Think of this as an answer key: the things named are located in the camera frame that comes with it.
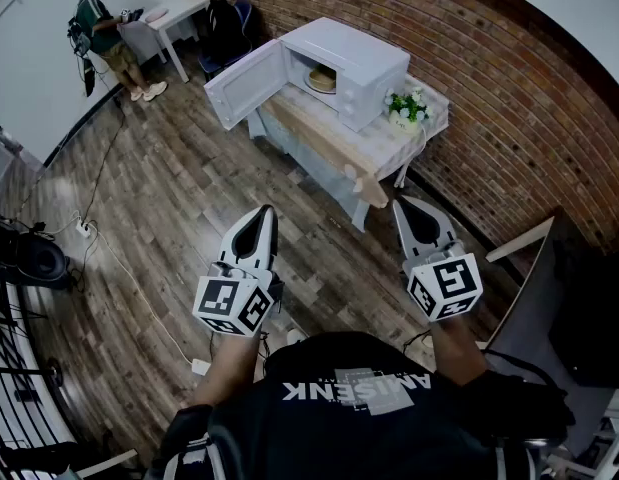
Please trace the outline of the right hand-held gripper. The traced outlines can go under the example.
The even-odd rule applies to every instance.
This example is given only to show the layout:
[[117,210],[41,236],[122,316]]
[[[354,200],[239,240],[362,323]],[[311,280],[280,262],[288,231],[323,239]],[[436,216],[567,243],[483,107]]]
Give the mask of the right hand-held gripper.
[[473,253],[465,251],[448,216],[411,196],[393,201],[405,261],[406,290],[429,322],[471,310],[483,294]]

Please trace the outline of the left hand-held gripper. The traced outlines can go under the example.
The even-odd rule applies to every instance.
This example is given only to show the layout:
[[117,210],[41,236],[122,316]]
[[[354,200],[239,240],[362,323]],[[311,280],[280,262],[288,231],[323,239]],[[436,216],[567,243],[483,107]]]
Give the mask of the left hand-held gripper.
[[241,217],[225,233],[219,259],[199,278],[192,314],[210,330],[253,337],[271,310],[280,307],[284,282],[269,270],[278,246],[278,218],[271,205]]

